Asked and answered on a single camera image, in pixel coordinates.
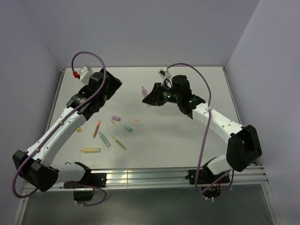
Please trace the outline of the purple pen cap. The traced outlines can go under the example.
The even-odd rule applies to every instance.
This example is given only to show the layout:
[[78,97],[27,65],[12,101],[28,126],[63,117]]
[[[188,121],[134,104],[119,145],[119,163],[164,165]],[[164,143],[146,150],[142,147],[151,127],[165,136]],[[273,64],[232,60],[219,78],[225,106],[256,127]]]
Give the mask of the purple pen cap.
[[121,121],[121,118],[118,116],[112,116],[113,121]]

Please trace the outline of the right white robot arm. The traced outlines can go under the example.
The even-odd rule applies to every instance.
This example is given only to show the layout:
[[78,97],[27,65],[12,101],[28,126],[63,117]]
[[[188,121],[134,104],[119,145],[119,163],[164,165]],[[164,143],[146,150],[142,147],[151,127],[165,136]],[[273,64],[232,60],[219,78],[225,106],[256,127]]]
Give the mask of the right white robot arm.
[[262,155],[256,129],[251,125],[238,124],[210,108],[204,99],[192,93],[185,75],[174,76],[171,87],[155,83],[142,102],[152,106],[175,103],[183,114],[210,128],[227,144],[226,154],[203,166],[203,178],[209,183],[223,172],[243,171]]

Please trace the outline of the green highlighter pen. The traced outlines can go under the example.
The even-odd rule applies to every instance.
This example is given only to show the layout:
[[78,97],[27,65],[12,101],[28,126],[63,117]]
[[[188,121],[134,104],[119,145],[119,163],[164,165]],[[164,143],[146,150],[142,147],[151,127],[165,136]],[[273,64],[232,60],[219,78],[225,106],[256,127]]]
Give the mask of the green highlighter pen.
[[109,142],[109,140],[106,138],[106,136],[103,133],[99,132],[99,137],[103,141],[103,143],[105,144],[106,147],[109,148],[111,146],[111,143]]

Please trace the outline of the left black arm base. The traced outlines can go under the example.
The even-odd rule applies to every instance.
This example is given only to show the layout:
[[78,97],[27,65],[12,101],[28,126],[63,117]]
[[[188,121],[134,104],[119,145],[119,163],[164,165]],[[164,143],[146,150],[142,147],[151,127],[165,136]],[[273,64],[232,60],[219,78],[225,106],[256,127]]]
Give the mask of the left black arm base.
[[[74,189],[73,199],[75,203],[91,207],[101,204],[106,200],[107,192],[104,190],[107,181],[107,173],[105,172],[91,172],[85,176],[81,181],[68,181],[63,185],[64,189]],[[96,191],[104,194],[102,199],[95,203],[90,203]]]

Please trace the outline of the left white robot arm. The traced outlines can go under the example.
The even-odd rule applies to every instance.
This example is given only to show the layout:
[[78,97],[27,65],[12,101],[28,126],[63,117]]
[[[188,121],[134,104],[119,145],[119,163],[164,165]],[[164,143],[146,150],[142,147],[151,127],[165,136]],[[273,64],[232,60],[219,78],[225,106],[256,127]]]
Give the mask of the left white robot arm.
[[17,175],[45,192],[60,182],[75,182],[80,187],[91,183],[91,169],[80,162],[53,166],[52,162],[71,135],[104,106],[122,85],[120,79],[101,69],[88,84],[71,97],[61,116],[26,151],[17,150],[13,162]]

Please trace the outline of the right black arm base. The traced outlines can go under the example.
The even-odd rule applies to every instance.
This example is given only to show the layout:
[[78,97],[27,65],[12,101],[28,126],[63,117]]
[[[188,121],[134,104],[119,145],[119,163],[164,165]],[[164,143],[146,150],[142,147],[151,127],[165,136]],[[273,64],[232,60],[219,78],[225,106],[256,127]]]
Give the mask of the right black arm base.
[[[223,174],[225,174],[225,172],[218,175],[214,175],[209,170],[200,169],[197,184],[209,185],[215,180],[219,179]],[[185,176],[185,179],[189,180],[190,185],[195,184],[195,175],[196,175],[196,170],[188,170],[188,174],[187,176]],[[208,198],[219,197],[221,195],[221,184],[227,184],[227,183],[230,183],[229,175],[224,176],[213,187],[211,187],[209,190],[204,192],[204,196]]]

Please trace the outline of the orange thin pen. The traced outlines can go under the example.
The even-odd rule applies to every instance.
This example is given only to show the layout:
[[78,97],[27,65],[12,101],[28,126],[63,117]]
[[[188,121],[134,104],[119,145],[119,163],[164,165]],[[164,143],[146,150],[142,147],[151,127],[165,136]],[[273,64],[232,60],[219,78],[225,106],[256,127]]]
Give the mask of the orange thin pen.
[[98,133],[98,130],[99,130],[99,128],[100,128],[100,125],[101,125],[101,121],[99,121],[99,122],[97,123],[97,126],[96,126],[95,131],[94,131],[94,134],[93,134],[93,138],[96,138],[97,133]]

